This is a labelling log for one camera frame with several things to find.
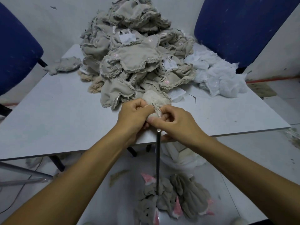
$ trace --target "hand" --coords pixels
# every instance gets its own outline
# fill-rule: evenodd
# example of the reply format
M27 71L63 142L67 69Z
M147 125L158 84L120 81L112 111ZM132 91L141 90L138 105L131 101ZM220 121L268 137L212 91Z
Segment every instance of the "hand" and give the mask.
M195 122L193 116L182 108L165 105L160 108L162 117L150 117L147 122L157 129L167 132L161 137L164 142L178 141L194 148L208 137Z
M154 113L154 107L147 105L147 103L139 98L122 104L119 112L117 124L114 129L125 130L127 137L126 146L134 143L137 133L142 129L149 127L146 123L147 117Z

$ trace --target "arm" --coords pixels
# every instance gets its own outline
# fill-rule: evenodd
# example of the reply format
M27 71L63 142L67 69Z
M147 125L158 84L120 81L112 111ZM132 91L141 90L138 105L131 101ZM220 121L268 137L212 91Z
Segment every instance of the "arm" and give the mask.
M206 135L189 112L170 105L147 121L198 153L238 187L275 224L300 224L300 186Z
M2 225L76 224L123 149L154 112L142 99L126 102L117 124L69 170L33 196Z

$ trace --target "forearm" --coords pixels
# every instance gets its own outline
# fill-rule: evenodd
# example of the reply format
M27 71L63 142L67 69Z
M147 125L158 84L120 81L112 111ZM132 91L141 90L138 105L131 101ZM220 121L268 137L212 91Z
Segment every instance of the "forearm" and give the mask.
M194 148L273 222L300 222L300 186L207 137Z
M110 131L75 165L27 201L3 224L76 224L118 159L126 139L124 133Z

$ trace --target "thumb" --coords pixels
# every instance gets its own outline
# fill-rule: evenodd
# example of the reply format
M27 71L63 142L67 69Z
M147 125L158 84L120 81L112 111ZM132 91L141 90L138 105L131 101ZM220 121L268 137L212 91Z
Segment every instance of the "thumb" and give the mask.
M147 105L141 109L138 110L138 112L140 114L143 115L143 117L145 117L145 119L152 113L154 113L155 109L152 105Z
M167 130L168 130L168 125L170 124L169 122L165 122L165 121L163 121L161 118L159 118L159 117L149 117L148 119L147 119L147 122L150 124L150 125L152 125L152 126L154 126L155 128L157 128L157 129L161 129L161 130L163 130L163 131L166 131L166 132L168 132Z

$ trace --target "table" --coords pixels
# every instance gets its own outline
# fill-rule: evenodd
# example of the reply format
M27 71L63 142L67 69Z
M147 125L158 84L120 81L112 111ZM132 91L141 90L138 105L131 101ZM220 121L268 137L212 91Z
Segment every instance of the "table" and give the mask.
M80 46L63 56L83 59ZM76 71L43 79L0 125L0 161L89 149L116 123L118 111L103 108L101 94L87 92ZM211 98L194 85L183 85L184 100L173 103L189 111L210 136L289 128L272 108L249 90L238 98ZM137 144L156 142L154 130Z

